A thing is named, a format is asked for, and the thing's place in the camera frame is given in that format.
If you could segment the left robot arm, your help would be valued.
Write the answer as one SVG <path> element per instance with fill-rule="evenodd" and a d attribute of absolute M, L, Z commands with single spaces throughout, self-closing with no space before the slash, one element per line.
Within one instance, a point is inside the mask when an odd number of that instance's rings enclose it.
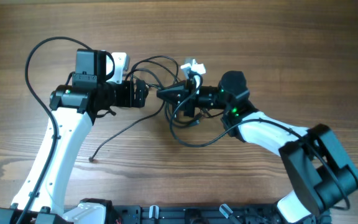
<path fill-rule="evenodd" d="M 65 211 L 65 194 L 80 147 L 99 111 L 145 104 L 143 81 L 124 81 L 129 66 L 124 52 L 79 49 L 71 85 L 52 92 L 44 140 L 33 166 L 0 223 L 122 223 L 110 200 L 86 198 Z"/>

